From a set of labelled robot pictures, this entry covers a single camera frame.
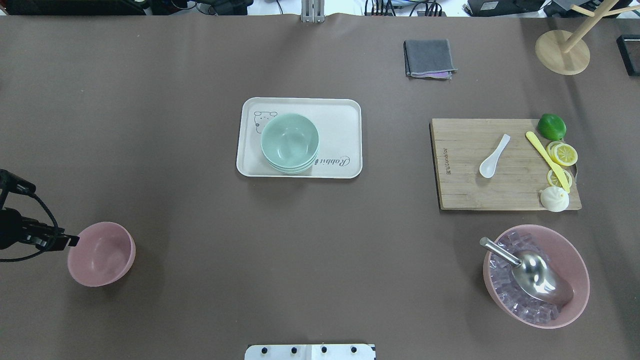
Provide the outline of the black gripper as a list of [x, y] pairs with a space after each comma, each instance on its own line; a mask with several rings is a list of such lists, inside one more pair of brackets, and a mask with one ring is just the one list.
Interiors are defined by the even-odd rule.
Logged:
[[34, 227], [34, 242], [30, 240], [30, 226], [37, 221], [22, 216], [18, 210], [3, 208], [0, 211], [0, 250], [15, 243], [35, 245], [39, 251], [63, 251], [67, 246], [77, 246], [80, 237], [64, 233], [64, 228], [47, 224]]

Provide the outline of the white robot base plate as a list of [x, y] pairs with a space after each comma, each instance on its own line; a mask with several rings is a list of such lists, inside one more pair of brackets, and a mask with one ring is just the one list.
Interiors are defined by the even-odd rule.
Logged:
[[374, 344], [255, 344], [247, 347], [245, 360], [375, 360]]

